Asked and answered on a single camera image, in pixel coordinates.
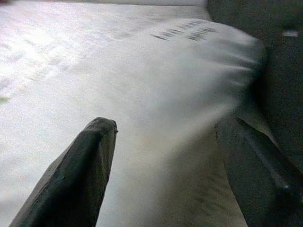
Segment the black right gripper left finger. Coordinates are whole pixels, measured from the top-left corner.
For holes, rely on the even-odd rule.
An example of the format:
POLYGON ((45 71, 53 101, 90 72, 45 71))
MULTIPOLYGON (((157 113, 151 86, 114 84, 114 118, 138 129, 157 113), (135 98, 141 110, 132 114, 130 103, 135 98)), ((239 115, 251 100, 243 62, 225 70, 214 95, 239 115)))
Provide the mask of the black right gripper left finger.
POLYGON ((46 169, 12 227, 94 227, 115 151, 117 124, 97 117, 46 169))

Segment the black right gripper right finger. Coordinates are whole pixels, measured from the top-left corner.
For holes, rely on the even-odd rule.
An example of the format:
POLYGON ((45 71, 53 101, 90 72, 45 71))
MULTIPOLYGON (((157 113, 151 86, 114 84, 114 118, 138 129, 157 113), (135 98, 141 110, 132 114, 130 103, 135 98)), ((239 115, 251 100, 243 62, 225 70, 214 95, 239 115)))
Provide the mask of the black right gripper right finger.
POLYGON ((249 227, 301 227, 303 174, 271 139, 240 118, 215 125, 232 192, 249 227))

